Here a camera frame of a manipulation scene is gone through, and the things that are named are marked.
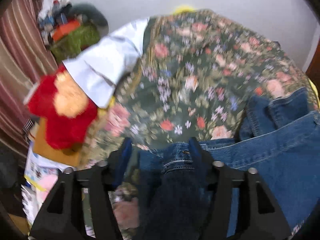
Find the blue denim jacket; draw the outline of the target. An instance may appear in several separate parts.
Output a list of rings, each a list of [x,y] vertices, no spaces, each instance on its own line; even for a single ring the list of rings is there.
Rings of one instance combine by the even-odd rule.
[[[253,96],[234,139],[140,151],[136,239],[287,239],[319,205],[319,112],[306,89]]]

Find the brown wooden bed frame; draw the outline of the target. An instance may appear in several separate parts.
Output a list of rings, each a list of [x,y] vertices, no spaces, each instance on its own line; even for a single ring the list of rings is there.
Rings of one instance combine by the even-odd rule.
[[[317,44],[315,54],[306,71],[308,78],[313,82],[319,92],[320,86],[320,41]]]

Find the yellow blanket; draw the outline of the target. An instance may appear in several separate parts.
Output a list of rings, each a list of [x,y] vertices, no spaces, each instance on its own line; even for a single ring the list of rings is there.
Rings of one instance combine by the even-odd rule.
[[[195,8],[189,5],[179,5],[176,9],[174,9],[173,14],[181,14],[185,12],[193,12]]]

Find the white folded cloth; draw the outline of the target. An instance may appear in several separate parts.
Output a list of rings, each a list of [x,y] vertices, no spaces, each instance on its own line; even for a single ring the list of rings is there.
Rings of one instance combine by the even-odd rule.
[[[121,78],[143,55],[149,18],[132,21],[104,36],[63,65],[76,84],[99,107],[105,108]]]

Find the orange box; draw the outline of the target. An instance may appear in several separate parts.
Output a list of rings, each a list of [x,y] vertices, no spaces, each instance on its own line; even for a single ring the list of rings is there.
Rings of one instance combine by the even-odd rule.
[[[54,30],[52,39],[56,42],[79,27],[80,22],[78,20],[72,20],[66,24],[60,25]]]

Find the green floral bedspread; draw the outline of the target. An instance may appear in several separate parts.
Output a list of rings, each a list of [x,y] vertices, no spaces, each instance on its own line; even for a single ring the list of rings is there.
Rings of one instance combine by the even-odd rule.
[[[255,168],[295,235],[319,202],[319,102],[280,45],[209,10],[151,18],[143,53],[88,136],[84,167],[125,138],[109,194],[123,239],[198,239],[212,193],[195,138],[230,168]]]

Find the striped maroon curtain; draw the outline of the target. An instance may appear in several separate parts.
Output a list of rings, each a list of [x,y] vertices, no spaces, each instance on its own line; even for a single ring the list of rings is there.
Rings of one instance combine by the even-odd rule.
[[[24,153],[22,127],[29,112],[23,99],[57,64],[37,26],[43,0],[10,0],[1,12],[1,143]]]

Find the brown cardboard box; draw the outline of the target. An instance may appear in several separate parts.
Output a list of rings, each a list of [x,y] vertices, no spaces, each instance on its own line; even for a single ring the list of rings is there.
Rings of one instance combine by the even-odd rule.
[[[82,144],[71,148],[54,149],[46,142],[46,119],[41,118],[33,143],[33,152],[52,161],[76,167],[80,163]]]

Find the clutter pile of small items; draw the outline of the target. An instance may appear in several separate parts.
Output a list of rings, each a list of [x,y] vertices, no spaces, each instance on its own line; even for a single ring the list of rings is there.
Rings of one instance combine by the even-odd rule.
[[[52,6],[44,13],[39,15],[37,26],[42,36],[43,43],[49,47],[53,42],[55,30],[68,23],[68,13],[72,7],[71,0],[53,0]]]

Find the red plush toy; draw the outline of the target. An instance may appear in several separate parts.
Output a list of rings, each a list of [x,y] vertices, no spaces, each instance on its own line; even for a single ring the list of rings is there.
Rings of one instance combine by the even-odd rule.
[[[46,141],[54,149],[84,142],[98,107],[60,64],[54,74],[43,76],[27,102],[31,114],[46,119]]]

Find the grey plush pillow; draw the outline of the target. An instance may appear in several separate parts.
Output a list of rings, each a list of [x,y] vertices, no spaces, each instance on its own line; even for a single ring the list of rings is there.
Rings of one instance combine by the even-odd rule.
[[[73,5],[68,12],[68,17],[75,18],[80,23],[92,22],[98,27],[108,27],[108,21],[105,16],[94,5],[89,3]]]

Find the stack of printed boxes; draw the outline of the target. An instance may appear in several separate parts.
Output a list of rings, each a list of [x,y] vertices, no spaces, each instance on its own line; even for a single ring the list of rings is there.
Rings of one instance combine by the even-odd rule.
[[[24,169],[25,182],[21,186],[23,211],[31,226],[46,200],[49,191],[57,181],[60,172],[69,167],[33,152],[30,143]]]

